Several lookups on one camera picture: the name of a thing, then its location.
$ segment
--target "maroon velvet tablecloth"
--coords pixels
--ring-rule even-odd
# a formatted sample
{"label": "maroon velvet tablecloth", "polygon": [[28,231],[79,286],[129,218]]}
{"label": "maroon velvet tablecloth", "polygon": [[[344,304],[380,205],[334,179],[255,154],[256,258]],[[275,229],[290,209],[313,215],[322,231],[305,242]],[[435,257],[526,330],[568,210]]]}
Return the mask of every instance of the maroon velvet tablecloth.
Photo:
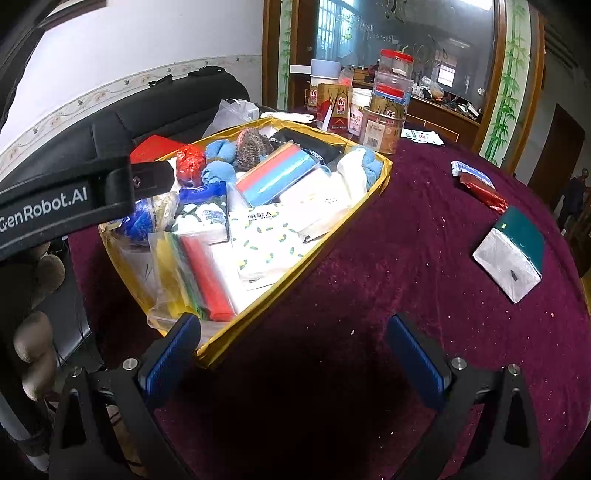
{"label": "maroon velvet tablecloth", "polygon": [[[545,237],[543,279],[512,304],[472,252],[497,214],[462,190],[450,162],[484,171]],[[569,249],[526,186],[455,147],[402,140],[391,181],[332,253],[233,348],[192,370],[157,418],[201,479],[389,478],[433,414],[383,335],[405,310],[477,367],[522,366],[548,478],[584,431],[591,399],[589,317]],[[96,229],[70,237],[85,306],[106,360],[155,332],[113,274]],[[474,429],[454,459],[459,466]]]}

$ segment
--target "window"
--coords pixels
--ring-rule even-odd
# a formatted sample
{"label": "window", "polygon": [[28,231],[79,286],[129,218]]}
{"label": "window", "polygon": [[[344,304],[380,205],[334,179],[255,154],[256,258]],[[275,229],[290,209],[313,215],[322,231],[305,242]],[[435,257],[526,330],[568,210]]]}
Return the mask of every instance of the window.
{"label": "window", "polygon": [[320,0],[316,58],[337,60],[353,50],[353,18],[358,0]]}
{"label": "window", "polygon": [[439,76],[437,77],[437,83],[441,83],[447,87],[453,87],[453,78],[456,75],[455,69],[448,67],[447,65],[441,65],[439,67]]}

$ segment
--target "red packet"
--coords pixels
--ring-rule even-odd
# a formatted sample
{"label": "red packet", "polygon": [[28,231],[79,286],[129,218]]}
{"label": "red packet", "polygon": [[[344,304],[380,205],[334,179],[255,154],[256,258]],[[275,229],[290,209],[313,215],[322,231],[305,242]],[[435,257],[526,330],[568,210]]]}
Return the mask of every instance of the red packet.
{"label": "red packet", "polygon": [[476,176],[465,171],[460,173],[460,183],[482,203],[492,208],[499,214],[505,213],[508,208],[506,200],[490,185],[487,185]]}

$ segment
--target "glass cabinet door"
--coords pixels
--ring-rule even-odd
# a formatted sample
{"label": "glass cabinet door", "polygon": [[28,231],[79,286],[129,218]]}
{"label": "glass cabinet door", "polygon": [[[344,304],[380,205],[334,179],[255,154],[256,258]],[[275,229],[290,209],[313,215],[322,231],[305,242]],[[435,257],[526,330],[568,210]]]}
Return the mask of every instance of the glass cabinet door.
{"label": "glass cabinet door", "polygon": [[383,48],[423,76],[483,105],[492,72],[496,0],[319,0],[315,58],[367,68]]}

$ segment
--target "wooden door frame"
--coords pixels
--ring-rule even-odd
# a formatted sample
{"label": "wooden door frame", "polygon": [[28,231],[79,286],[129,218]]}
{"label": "wooden door frame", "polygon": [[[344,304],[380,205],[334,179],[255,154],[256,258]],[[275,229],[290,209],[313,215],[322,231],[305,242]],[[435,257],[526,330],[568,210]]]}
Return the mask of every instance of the wooden door frame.
{"label": "wooden door frame", "polygon": [[482,109],[482,119],[480,119],[480,128],[476,134],[476,139],[472,145],[472,151],[478,155],[482,144],[488,132],[488,126],[491,123],[492,114],[495,110],[496,97],[501,87],[501,77],[503,75],[503,65],[505,63],[505,50],[507,43],[507,17],[505,10],[505,0],[495,0],[495,43],[494,60],[492,64],[491,79],[486,88],[485,105]]}
{"label": "wooden door frame", "polygon": [[277,108],[280,21],[281,0],[265,0],[262,18],[262,104],[271,108]]}

